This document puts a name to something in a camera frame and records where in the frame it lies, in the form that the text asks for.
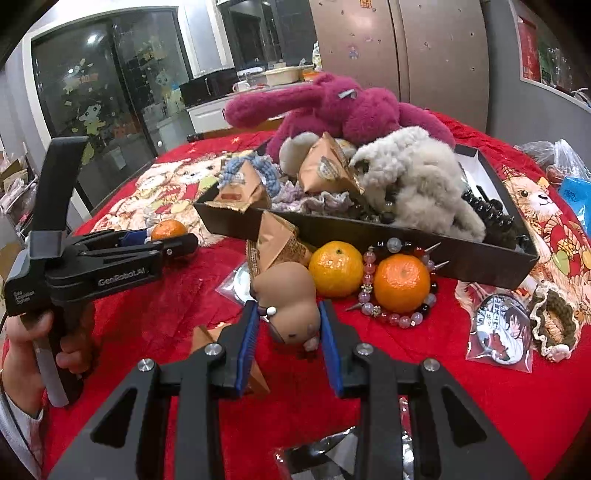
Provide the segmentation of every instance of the white sleeve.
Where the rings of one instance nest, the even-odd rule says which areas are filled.
[[[34,419],[20,410],[12,400],[4,395],[0,395],[0,433],[4,436],[12,450],[17,455],[18,459],[31,472],[31,475],[37,480],[41,479],[41,469],[39,465],[43,460],[43,444],[39,436],[39,427],[43,419],[43,411]],[[35,459],[29,453],[27,446],[22,441],[21,434],[15,427],[14,422],[8,409],[12,410],[14,418],[17,420],[18,426],[21,428],[22,434],[26,438],[31,451],[35,454]]]

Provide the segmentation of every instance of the brown squishy toy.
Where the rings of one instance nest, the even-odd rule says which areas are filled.
[[[271,267],[254,279],[251,295],[274,340],[302,343],[307,351],[318,348],[320,312],[316,286],[306,267],[296,262]]]

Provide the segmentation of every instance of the red tablecloth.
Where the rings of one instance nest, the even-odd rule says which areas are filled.
[[[448,117],[439,117],[452,129],[458,142],[481,148],[495,168],[501,164],[513,166],[534,180],[541,175],[529,157],[509,145]],[[240,151],[259,145],[269,134],[205,140],[179,147],[159,161],[223,150]],[[133,189],[131,184],[124,186],[79,233],[90,231],[110,205]],[[564,212],[570,211],[555,192],[551,195]],[[244,258],[244,242],[226,239],[212,248],[199,249],[191,258],[176,260],[165,268],[164,278],[156,283],[96,302],[95,336],[101,345],[98,366],[73,407],[48,411],[46,473],[138,360],[150,357],[164,364],[183,359],[189,352],[195,326],[236,319],[240,308],[218,295],[215,288]],[[345,308],[353,299],[335,302],[335,309],[345,323],[357,328],[363,341],[395,359],[415,363],[427,356],[439,359],[515,449],[532,478],[542,479],[568,448],[591,406],[590,332],[583,332],[573,357],[560,364],[551,364],[535,354],[532,374],[466,361],[469,318],[454,298],[455,286],[455,280],[441,279],[436,306],[415,329],[383,326],[359,312],[346,313]],[[310,442],[349,427],[358,418],[357,402],[334,397],[321,355],[312,360],[285,355],[262,328],[256,360],[271,393],[264,398],[220,402],[228,480],[277,479],[274,449]],[[173,408],[167,441],[168,479],[173,477],[175,419]]]

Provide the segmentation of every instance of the microwave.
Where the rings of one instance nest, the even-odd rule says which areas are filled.
[[[232,93],[238,81],[236,69],[221,69],[201,75],[180,86],[186,107],[201,105]]]

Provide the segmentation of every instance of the orange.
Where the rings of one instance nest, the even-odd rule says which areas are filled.
[[[378,264],[374,295],[378,304],[386,310],[413,312],[423,303],[430,289],[429,270],[413,255],[392,255]]]
[[[308,270],[325,297],[346,297],[361,286],[363,257],[353,245],[329,242],[313,253]]]
[[[187,227],[181,222],[173,218],[160,222],[152,230],[152,240],[162,240],[164,238],[172,238],[187,233]]]

